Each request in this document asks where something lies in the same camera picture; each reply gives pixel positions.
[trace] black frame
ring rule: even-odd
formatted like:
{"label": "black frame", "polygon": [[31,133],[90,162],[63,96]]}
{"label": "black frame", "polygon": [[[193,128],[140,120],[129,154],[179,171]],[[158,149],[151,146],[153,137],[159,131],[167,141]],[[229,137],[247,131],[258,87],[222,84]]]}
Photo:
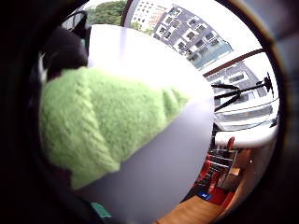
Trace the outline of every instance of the black frame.
{"label": "black frame", "polygon": [[[65,17],[84,0],[27,0],[7,1],[1,13],[2,34],[0,43],[0,125],[1,125],[1,203],[4,207],[1,219],[8,223],[95,223],[94,214],[88,205],[75,197],[51,175],[44,164],[36,159],[32,135],[26,130],[24,97],[26,85],[36,55],[47,36]],[[292,61],[299,51],[293,48],[277,49],[276,46],[295,38],[299,25],[295,1],[246,0],[248,6],[263,11],[263,22],[275,20],[271,5],[280,2],[289,11],[289,24],[280,31],[275,26],[269,29],[273,36],[265,36],[256,15],[239,2],[218,0],[231,9],[260,39],[273,65],[280,98],[280,125],[277,147],[263,179],[233,213],[219,223],[289,223],[297,219],[296,205],[299,201],[299,76],[298,65],[283,68],[280,60]],[[127,10],[132,3],[128,0]]]}

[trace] knitted hat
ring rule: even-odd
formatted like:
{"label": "knitted hat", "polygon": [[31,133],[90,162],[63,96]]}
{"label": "knitted hat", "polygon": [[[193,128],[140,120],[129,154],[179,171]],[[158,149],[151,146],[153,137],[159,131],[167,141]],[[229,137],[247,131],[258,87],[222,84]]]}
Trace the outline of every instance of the knitted hat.
{"label": "knitted hat", "polygon": [[71,171],[71,187],[79,189],[118,171],[187,101],[175,86],[98,68],[63,70],[42,93],[43,146],[52,164]]}

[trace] red object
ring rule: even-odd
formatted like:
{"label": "red object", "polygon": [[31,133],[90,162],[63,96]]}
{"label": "red object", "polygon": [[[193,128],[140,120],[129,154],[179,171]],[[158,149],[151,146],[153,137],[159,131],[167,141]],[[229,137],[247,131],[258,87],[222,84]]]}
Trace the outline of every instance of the red object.
{"label": "red object", "polygon": [[204,162],[204,165],[203,165],[203,168],[202,170],[200,171],[199,173],[199,176],[197,177],[196,181],[199,182],[201,181],[202,179],[205,178],[206,174],[208,173],[209,171],[209,167],[211,165],[210,161],[208,160],[209,158],[209,155],[206,155],[206,160]]}
{"label": "red object", "polygon": [[211,183],[210,183],[209,188],[208,188],[208,193],[209,194],[211,194],[213,189],[216,187],[220,177],[221,177],[220,173],[218,173],[218,172],[213,173],[213,175],[211,177]]}
{"label": "red object", "polygon": [[235,193],[234,192],[229,192],[228,195],[226,196],[226,199],[224,200],[224,202],[222,203],[222,207],[227,207],[228,204],[232,201],[232,199],[234,198]]}
{"label": "red object", "polygon": [[227,150],[232,150],[232,149],[233,149],[234,141],[235,141],[235,138],[234,138],[234,137],[231,137],[230,140],[228,140],[228,143],[227,143]]}

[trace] wooden floor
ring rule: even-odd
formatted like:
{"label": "wooden floor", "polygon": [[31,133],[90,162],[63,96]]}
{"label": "wooden floor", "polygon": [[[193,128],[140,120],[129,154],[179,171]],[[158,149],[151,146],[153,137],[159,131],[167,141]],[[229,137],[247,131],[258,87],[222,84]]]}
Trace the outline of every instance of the wooden floor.
{"label": "wooden floor", "polygon": [[223,207],[194,196],[177,205],[169,214],[153,224],[207,224],[216,219],[222,211]]}

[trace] black object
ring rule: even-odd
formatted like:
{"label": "black object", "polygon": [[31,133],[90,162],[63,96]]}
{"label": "black object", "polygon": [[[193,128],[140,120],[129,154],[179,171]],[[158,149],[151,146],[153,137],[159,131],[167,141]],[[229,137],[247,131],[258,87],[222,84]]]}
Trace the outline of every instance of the black object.
{"label": "black object", "polygon": [[252,90],[262,88],[262,87],[266,87],[267,91],[270,91],[270,90],[272,91],[272,95],[274,97],[273,86],[272,86],[272,82],[271,82],[271,78],[269,76],[269,73],[267,73],[267,77],[265,77],[263,79],[263,82],[262,81],[257,82],[255,86],[248,87],[248,88],[245,88],[243,90],[240,90],[237,86],[234,86],[234,85],[217,84],[217,85],[211,85],[211,86],[213,88],[223,88],[223,89],[233,90],[233,91],[221,94],[221,95],[216,95],[214,97],[214,99],[217,100],[217,99],[220,99],[220,98],[233,96],[227,102],[223,103],[222,105],[217,106],[215,108],[215,112],[219,111],[220,109],[225,108],[227,105],[230,105],[233,102],[237,101],[240,98],[242,92],[244,92],[244,91],[252,91]]}
{"label": "black object", "polygon": [[88,53],[81,38],[61,26],[50,35],[41,53],[49,79],[58,76],[62,69],[76,69],[88,63]]}
{"label": "black object", "polygon": [[[36,159],[36,148],[30,140],[33,134],[26,131],[24,116],[28,106],[26,84],[38,52],[65,16],[85,2],[10,0],[3,3],[5,10],[0,14],[2,222],[94,223],[87,204],[56,181]],[[238,2],[238,6],[232,1],[218,2],[238,15],[267,49],[277,74],[282,115],[276,150],[262,181],[235,212],[219,223],[293,223],[298,218],[299,201],[299,4],[288,0],[245,0],[244,5]],[[267,25],[263,32],[258,27],[259,20]]]}

